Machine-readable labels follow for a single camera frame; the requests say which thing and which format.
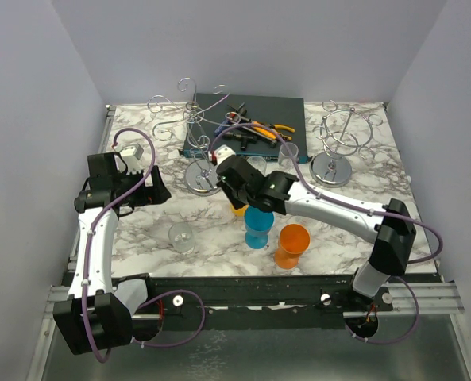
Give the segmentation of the orange plastic goblet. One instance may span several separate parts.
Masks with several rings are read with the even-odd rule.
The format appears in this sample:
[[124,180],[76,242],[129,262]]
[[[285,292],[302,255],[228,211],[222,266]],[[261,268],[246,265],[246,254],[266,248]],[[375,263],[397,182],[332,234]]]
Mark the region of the orange plastic goblet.
[[284,270],[294,268],[301,255],[308,249],[310,242],[310,234],[302,225],[284,226],[280,231],[278,248],[274,254],[276,265]]

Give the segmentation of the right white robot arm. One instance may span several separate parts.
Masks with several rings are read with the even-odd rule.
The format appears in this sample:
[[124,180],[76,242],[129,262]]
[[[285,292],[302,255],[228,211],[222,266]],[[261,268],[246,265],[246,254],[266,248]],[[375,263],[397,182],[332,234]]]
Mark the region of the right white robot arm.
[[243,157],[218,158],[218,185],[232,206],[249,205],[262,212],[307,217],[343,229],[373,245],[370,257],[356,271],[346,292],[348,305],[366,310],[391,277],[404,275],[416,229],[406,205],[363,202],[307,183],[301,174],[261,174]]

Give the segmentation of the ribbed clear glass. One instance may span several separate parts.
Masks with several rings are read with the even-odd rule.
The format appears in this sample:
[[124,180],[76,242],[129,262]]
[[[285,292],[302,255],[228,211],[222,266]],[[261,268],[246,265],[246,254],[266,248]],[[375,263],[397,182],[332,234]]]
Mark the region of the ribbed clear glass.
[[266,175],[267,161],[262,156],[249,156],[247,163],[257,169],[262,175]]

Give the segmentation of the black mounting rail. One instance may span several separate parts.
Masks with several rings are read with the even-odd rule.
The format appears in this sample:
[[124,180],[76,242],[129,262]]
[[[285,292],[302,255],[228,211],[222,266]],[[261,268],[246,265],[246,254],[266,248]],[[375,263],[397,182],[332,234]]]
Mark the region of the black mounting rail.
[[348,313],[362,322],[365,314],[390,311],[387,287],[368,298],[352,289],[347,275],[264,277],[153,278],[148,274],[114,279],[114,290],[87,297],[68,294],[52,316],[75,354],[149,341],[159,329],[344,329]]

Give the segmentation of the chrome glass rack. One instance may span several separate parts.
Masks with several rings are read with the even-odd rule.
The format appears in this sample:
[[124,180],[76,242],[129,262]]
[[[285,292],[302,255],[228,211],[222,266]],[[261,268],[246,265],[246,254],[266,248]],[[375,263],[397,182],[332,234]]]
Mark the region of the chrome glass rack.
[[324,102],[326,115],[313,128],[313,134],[322,143],[322,151],[309,164],[313,180],[325,187],[343,187],[351,179],[353,168],[349,159],[373,160],[376,156],[371,147],[375,128],[383,119],[365,113],[355,106],[341,106],[333,100]]
[[213,123],[205,118],[205,114],[228,98],[223,93],[225,88],[224,84],[217,85],[213,93],[220,94],[222,97],[210,106],[202,107],[197,101],[198,87],[196,81],[191,77],[184,77],[177,83],[177,90],[181,93],[189,89],[193,90],[192,100],[186,102],[184,106],[178,106],[161,94],[154,95],[147,101],[147,109],[153,116],[163,111],[166,106],[171,106],[180,112],[179,118],[173,121],[156,123],[152,127],[152,136],[158,141],[168,141],[176,136],[172,128],[173,124],[183,123],[185,125],[184,141],[190,145],[191,163],[184,171],[183,181],[189,192],[194,195],[208,197],[219,192],[213,155],[209,150],[211,138],[207,135],[203,124]]

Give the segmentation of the clear wine glass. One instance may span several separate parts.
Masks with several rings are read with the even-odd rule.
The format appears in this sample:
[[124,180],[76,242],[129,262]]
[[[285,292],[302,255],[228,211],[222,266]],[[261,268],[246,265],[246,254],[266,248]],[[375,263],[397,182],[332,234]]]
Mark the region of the clear wine glass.
[[192,228],[186,222],[174,224],[168,230],[168,239],[173,248],[180,253],[190,253],[195,248],[195,236]]

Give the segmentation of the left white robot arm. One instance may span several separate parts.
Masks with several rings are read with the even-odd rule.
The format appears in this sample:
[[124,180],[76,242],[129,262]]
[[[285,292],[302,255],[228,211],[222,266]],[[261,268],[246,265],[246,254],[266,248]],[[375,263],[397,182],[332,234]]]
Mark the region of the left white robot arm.
[[159,168],[145,183],[140,147],[90,155],[86,189],[75,198],[79,221],[79,248],[75,274],[62,302],[53,307],[53,319],[75,355],[93,349],[127,345],[132,338],[132,317],[156,307],[157,295],[147,275],[113,279],[114,237],[122,207],[161,205],[171,194]]

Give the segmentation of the aluminium frame rail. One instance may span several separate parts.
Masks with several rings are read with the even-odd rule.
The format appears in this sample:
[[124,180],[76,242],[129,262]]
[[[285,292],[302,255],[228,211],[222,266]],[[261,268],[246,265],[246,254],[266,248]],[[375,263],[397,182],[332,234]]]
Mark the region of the aluminium frame rail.
[[[413,283],[409,287],[403,284],[391,283],[384,286],[376,296],[375,311],[384,316],[392,314],[413,315],[417,312],[430,315],[463,314],[465,307],[455,283]],[[264,304],[223,304],[209,306],[213,310],[299,310],[306,307],[318,307],[327,312],[340,313],[342,308],[334,301],[334,293],[327,292],[320,296],[317,302],[266,302]]]

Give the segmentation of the orange black screwdriver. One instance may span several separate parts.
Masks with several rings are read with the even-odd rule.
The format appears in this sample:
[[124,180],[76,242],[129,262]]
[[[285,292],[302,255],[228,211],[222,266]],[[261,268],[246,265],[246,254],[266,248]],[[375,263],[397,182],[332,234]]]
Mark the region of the orange black screwdriver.
[[263,137],[272,148],[277,146],[278,139],[277,132],[275,130],[258,121],[248,120],[247,123],[249,124],[249,127],[256,131],[260,137]]

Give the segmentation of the orange handled pliers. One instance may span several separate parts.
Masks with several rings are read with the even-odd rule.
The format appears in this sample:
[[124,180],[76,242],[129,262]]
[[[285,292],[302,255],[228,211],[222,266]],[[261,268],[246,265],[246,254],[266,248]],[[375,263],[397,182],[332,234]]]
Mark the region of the orange handled pliers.
[[284,140],[292,140],[292,134],[295,133],[295,129],[287,125],[271,124],[264,122],[260,123],[266,124],[268,127],[275,130],[277,132],[277,135],[281,136]]

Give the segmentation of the clear plastic cup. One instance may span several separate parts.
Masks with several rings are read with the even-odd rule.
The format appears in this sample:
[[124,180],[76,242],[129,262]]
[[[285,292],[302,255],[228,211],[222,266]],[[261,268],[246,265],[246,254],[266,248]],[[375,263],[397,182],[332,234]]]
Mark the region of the clear plastic cup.
[[299,148],[296,144],[287,142],[280,146],[278,154],[278,165],[283,170],[294,167],[299,155]]

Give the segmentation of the blue plastic goblet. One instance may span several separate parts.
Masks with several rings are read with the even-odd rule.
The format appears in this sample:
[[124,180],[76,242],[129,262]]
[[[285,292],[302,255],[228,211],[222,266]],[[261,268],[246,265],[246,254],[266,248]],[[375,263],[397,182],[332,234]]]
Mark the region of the blue plastic goblet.
[[244,213],[245,243],[252,249],[261,249],[268,243],[268,233],[274,224],[272,212],[262,212],[249,206]]

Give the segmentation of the yellow plastic wine glass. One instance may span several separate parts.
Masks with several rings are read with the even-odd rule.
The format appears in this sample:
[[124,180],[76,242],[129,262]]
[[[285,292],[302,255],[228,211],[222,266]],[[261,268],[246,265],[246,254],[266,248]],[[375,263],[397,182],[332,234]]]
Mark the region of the yellow plastic wine glass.
[[234,206],[231,206],[231,211],[232,213],[237,216],[237,217],[243,217],[245,211],[248,209],[249,205],[244,205],[243,207],[240,208],[235,208]]

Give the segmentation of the dark blue network switch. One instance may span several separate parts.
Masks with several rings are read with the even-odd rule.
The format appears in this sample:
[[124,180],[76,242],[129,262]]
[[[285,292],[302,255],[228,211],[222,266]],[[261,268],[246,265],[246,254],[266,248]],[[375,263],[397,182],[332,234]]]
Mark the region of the dark blue network switch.
[[[207,107],[218,101],[220,94],[199,93],[197,95],[198,104]],[[203,124],[207,135],[211,140],[215,139],[214,130],[225,120],[226,113],[235,111],[243,105],[243,121],[259,121],[271,124],[287,125],[295,129],[291,142],[299,148],[298,162],[305,164],[311,160],[307,151],[305,107],[302,98],[271,97],[256,95],[230,95],[226,100],[217,104],[213,109],[208,110],[205,118],[212,121],[212,124]],[[226,144],[238,155],[263,156],[269,161],[276,161],[278,158],[280,143],[272,148],[265,139],[257,138],[256,144],[251,144],[248,150],[243,152],[240,143],[236,140],[225,140],[222,137],[216,141],[216,148]]]

